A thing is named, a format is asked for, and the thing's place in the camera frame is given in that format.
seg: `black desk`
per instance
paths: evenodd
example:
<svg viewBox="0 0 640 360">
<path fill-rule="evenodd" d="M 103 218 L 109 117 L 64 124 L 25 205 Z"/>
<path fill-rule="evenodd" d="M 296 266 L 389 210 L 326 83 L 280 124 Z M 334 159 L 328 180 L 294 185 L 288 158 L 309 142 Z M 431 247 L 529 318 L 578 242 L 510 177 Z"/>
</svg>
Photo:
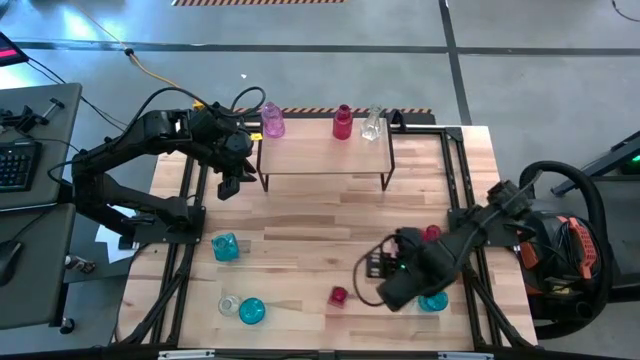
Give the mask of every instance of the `black desk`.
<svg viewBox="0 0 640 360">
<path fill-rule="evenodd" d="M 48 117 L 48 125 L 36 125 L 29 135 L 34 138 L 57 139 L 71 141 L 71 131 L 80 102 L 80 84 L 64 84 L 51 86 L 35 86 L 20 89 L 0 90 L 0 108 L 20 114 L 22 107 L 27 105 L 36 114 L 44 114 L 51 106 L 50 98 L 60 100 L 64 109 L 56 109 Z M 13 130 L 0 134 L 0 142 L 11 142 L 23 136 Z M 59 142 L 42 141 L 42 157 L 38 165 L 38 172 L 33 179 L 31 191 L 3 193 L 0 195 L 0 209 L 24 206 L 51 204 L 56 201 L 60 185 L 51 181 L 47 170 L 67 158 L 68 146 Z M 51 172 L 56 178 L 61 178 L 62 168 Z"/>
<path fill-rule="evenodd" d="M 42 210 L 0 216 L 0 241 L 13 237 Z M 58 310 L 75 206 L 57 205 L 19 239 L 24 244 L 16 273 L 0 287 L 0 329 L 49 323 Z"/>
<path fill-rule="evenodd" d="M 0 108 L 21 113 L 28 105 L 42 115 L 54 97 L 65 104 L 48 117 L 48 125 L 36 125 L 29 135 L 34 138 L 71 141 L 82 87 L 79 84 L 37 86 L 0 90 Z M 21 138 L 12 129 L 0 134 L 0 142 Z M 42 156 L 31 191 L 0 194 L 0 208 L 22 208 L 55 203 L 59 184 L 51 181 L 47 170 L 64 162 L 68 146 L 42 141 Z M 62 169 L 52 174 L 60 179 Z M 21 212 L 0 212 L 0 241 L 11 239 L 20 229 L 46 209 Z M 67 285 L 63 284 L 64 258 L 69 249 L 75 207 L 57 205 L 18 240 L 24 249 L 18 260 L 16 273 L 7 285 L 0 287 L 0 329 L 56 322 L 64 309 Z"/>
</svg>

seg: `red bottle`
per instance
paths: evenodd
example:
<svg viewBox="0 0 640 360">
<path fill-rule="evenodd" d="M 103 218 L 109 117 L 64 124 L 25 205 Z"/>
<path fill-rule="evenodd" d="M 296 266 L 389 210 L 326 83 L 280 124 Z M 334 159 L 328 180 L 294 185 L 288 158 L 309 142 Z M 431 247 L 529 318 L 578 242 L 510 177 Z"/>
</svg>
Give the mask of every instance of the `red bottle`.
<svg viewBox="0 0 640 360">
<path fill-rule="evenodd" d="M 346 140 L 351 136 L 353 127 L 353 115 L 349 105 L 340 105 L 338 111 L 333 116 L 333 136 L 336 139 Z"/>
</svg>

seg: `wooden table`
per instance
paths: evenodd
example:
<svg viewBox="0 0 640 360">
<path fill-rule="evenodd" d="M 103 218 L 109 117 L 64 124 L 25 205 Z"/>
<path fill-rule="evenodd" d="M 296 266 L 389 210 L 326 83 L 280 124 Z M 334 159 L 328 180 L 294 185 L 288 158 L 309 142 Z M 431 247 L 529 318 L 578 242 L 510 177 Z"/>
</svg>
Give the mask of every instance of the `wooden table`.
<svg viewBox="0 0 640 360">
<path fill-rule="evenodd" d="M 489 131 L 463 127 L 463 134 L 476 201 L 486 204 L 487 190 L 499 181 Z M 222 202 L 216 197 L 220 178 L 210 174 L 204 198 L 206 241 L 194 257 L 180 347 L 471 350 L 460 279 L 447 288 L 449 307 L 440 313 L 421 312 L 415 301 L 392 313 L 386 307 L 368 307 L 352 295 L 344 309 L 327 305 L 335 285 L 353 293 L 355 261 L 385 235 L 401 226 L 447 228 L 450 204 L 439 139 L 394 135 L 393 141 L 396 170 L 386 192 L 376 174 L 283 175 L 272 179 L 268 193 L 259 182 L 243 183 L 238 195 Z M 451 151 L 455 160 L 454 146 Z M 255 164 L 255 156 L 250 160 Z M 161 155 L 151 193 L 177 196 L 184 163 L 183 155 Z M 453 163 L 461 184 L 458 161 Z M 192 189 L 197 174 L 194 171 Z M 210 239 L 227 232 L 238 238 L 241 257 L 218 263 Z M 122 335 L 133 330 L 156 300 L 166 252 L 166 245 L 150 245 L 133 263 L 120 309 Z M 528 341 L 537 343 L 515 256 L 505 249 L 486 252 L 498 305 Z M 378 281 L 363 274 L 364 268 L 358 277 L 363 296 L 377 301 Z M 265 319 L 249 326 L 222 316 L 217 304 L 227 294 L 262 299 Z M 486 311 L 477 301 L 483 335 L 490 341 Z"/>
</svg>

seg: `hazard stripe tape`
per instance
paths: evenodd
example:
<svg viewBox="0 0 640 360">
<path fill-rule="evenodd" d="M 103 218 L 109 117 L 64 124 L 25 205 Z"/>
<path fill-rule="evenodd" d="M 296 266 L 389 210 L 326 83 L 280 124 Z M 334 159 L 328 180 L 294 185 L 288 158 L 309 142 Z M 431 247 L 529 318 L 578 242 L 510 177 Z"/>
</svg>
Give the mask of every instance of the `hazard stripe tape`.
<svg viewBox="0 0 640 360">
<path fill-rule="evenodd" d="M 173 0 L 173 6 L 339 4 L 347 0 Z"/>
<path fill-rule="evenodd" d="M 249 110 L 248 108 L 237 108 L 235 109 L 235 112 L 244 112 Z M 318 107 L 314 107 L 314 108 L 308 108 L 308 107 L 304 107 L 304 108 L 298 108 L 298 107 L 294 107 L 294 108 L 281 108 L 280 109 L 283 113 L 287 114 L 287 113 L 291 113 L 291 114 L 296 114 L 296 113 L 300 113 L 300 114 L 328 114 L 328 113 L 334 113 L 336 111 L 338 111 L 338 108 L 318 108 Z M 393 110 L 400 110 L 400 112 L 405 113 L 405 114 L 429 114 L 431 113 L 431 109 L 429 108 L 385 108 L 382 109 L 384 112 L 391 112 Z M 369 109 L 368 108 L 351 108 L 351 112 L 355 113 L 355 114 L 362 114 L 362 113 L 368 113 Z"/>
</svg>

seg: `blue cup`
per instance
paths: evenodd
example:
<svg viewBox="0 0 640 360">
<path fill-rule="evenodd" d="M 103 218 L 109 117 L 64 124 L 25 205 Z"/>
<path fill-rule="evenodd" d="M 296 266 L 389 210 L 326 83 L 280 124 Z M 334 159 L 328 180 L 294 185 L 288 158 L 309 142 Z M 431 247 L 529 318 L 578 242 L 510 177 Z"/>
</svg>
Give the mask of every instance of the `blue cup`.
<svg viewBox="0 0 640 360">
<path fill-rule="evenodd" d="M 264 319 L 266 311 L 260 299 L 249 298 L 240 305 L 240 320 L 247 325 L 255 325 Z"/>
<path fill-rule="evenodd" d="M 235 260 L 240 256 L 236 236 L 232 233 L 217 236 L 211 240 L 213 255 L 221 262 Z"/>
<path fill-rule="evenodd" d="M 421 295 L 418 297 L 418 305 L 426 312 L 442 311 L 449 305 L 449 296 L 446 292 L 439 292 L 430 297 Z"/>
</svg>

